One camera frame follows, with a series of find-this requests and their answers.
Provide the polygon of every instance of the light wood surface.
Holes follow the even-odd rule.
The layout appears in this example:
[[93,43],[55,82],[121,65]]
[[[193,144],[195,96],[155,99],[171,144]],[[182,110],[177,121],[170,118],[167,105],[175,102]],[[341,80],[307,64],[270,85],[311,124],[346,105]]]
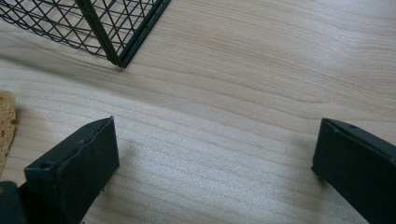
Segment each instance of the light wood surface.
[[310,167],[324,117],[396,144],[395,11],[173,0],[124,70],[0,21],[18,113],[1,180],[114,116],[120,169],[85,223],[365,223]]

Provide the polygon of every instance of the black wire basket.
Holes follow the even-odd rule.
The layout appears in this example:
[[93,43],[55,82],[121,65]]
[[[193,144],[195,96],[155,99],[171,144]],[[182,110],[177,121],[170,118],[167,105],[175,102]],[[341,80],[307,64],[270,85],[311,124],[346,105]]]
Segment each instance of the black wire basket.
[[0,0],[0,18],[126,67],[170,0]]

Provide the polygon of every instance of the black object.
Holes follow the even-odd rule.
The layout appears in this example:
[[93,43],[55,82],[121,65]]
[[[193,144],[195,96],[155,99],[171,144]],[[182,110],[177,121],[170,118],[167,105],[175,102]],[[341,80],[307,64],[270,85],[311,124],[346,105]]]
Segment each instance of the black object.
[[170,0],[0,0],[0,18],[126,67]]
[[114,119],[89,123],[27,166],[19,189],[0,183],[0,223],[78,224],[119,166]]
[[370,223],[396,223],[396,147],[333,119],[320,125],[312,170]]

